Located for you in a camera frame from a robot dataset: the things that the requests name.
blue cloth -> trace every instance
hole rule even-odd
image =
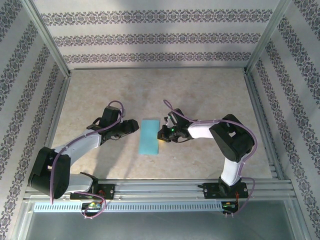
[[[139,154],[157,155],[159,153],[159,143],[157,139],[159,126],[159,120],[142,120]]]

floor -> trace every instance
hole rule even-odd
[[[258,139],[255,155],[242,175],[271,178],[268,159],[241,68],[152,68],[74,70],[56,130],[53,147],[81,134],[112,100],[126,109],[125,119],[164,119],[174,108],[192,119],[212,120],[234,114]],[[212,139],[186,143],[159,142],[158,155],[139,155],[140,132],[107,141],[81,157],[72,173],[86,172],[114,179],[216,179],[224,156]]]

blue towel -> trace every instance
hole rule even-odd
[[[159,120],[142,120],[140,128],[139,154],[157,155],[159,153]]]

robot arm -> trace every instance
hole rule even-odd
[[[46,195],[50,195],[50,178],[52,174],[51,167],[53,165],[53,161],[63,148],[65,148],[69,143],[74,142],[70,147],[67,147],[66,150],[63,151],[62,155],[57,159],[54,172],[53,197],[58,199],[66,192],[75,191],[90,191],[95,193],[94,188],[95,185],[98,184],[96,178],[84,173],[70,174],[70,167],[84,154],[101,146],[107,140],[118,140],[139,129],[136,120],[121,119],[115,126],[107,130],[95,132],[114,124],[120,117],[120,109],[107,106],[104,109],[102,117],[97,118],[80,135],[85,136],[82,139],[75,141],[80,137],[78,136],[70,142],[53,149],[43,147],[39,151],[33,165],[28,179],[29,186]]]
[[[166,125],[158,132],[157,138],[165,142],[179,143],[179,138],[187,140],[208,138],[215,139],[222,151],[225,161],[223,172],[219,178],[219,192],[221,196],[227,196],[241,182],[239,172],[243,159],[250,153],[254,146],[251,135],[240,126],[226,122],[190,122],[171,111],[164,118]],[[226,115],[223,120],[241,124],[232,114]]]

patterned wallpaper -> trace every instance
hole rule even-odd
[[[292,1],[251,74],[311,239],[320,239],[319,16],[316,1]]]
[[[34,3],[69,68],[74,69],[245,67],[278,1]]]
[[[0,0],[0,240],[10,239],[64,76],[19,0]]]

